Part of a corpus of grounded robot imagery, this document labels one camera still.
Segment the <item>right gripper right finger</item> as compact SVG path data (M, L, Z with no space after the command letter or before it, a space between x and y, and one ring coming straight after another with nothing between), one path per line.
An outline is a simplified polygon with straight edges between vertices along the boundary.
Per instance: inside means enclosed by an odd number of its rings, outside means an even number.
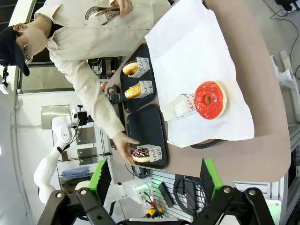
M273 225L269 207L260 189L244 192L224 185L211 158L202 159L200 179L207 203L194 219L195 225L215 225L225 216L235 216L240 225Z

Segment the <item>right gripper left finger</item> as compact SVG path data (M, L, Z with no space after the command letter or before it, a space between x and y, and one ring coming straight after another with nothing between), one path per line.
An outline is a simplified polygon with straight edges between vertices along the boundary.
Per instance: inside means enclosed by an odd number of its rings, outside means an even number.
M87 187L70 194L53 191L38 221L39 225L72 225L86 217L92 225L111 225L113 219L104 208L112 178L108 161L100 161Z

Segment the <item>person's right hand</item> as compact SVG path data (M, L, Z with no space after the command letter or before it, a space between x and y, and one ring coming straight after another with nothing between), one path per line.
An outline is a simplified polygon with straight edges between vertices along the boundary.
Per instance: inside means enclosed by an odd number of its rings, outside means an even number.
M123 132L118 133L113 139L113 142L122 155L122 157L131 165L133 165L133 157L131 151L134 149L131 145L138 145L139 142L135 139L128 137Z

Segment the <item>person's left hand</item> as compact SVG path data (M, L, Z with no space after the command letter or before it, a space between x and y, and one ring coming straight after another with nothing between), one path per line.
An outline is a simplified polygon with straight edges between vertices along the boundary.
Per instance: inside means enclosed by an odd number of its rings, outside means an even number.
M132 2L130 0L113 0L110 6L119 7L120 16L128 15L132 11Z

